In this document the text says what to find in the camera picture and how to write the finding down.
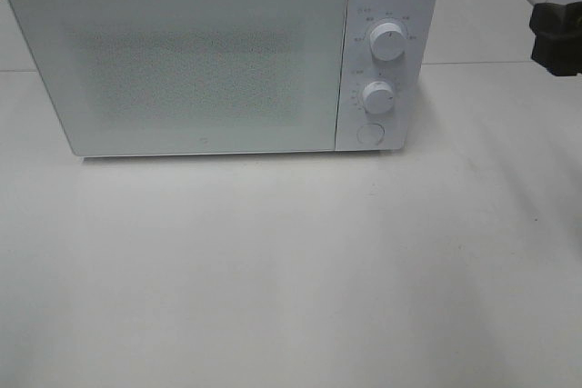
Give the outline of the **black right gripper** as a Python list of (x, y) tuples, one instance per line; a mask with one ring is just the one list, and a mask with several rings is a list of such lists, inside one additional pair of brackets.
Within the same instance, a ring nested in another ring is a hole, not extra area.
[(581, 74), (581, 2), (534, 4), (531, 59), (554, 76)]

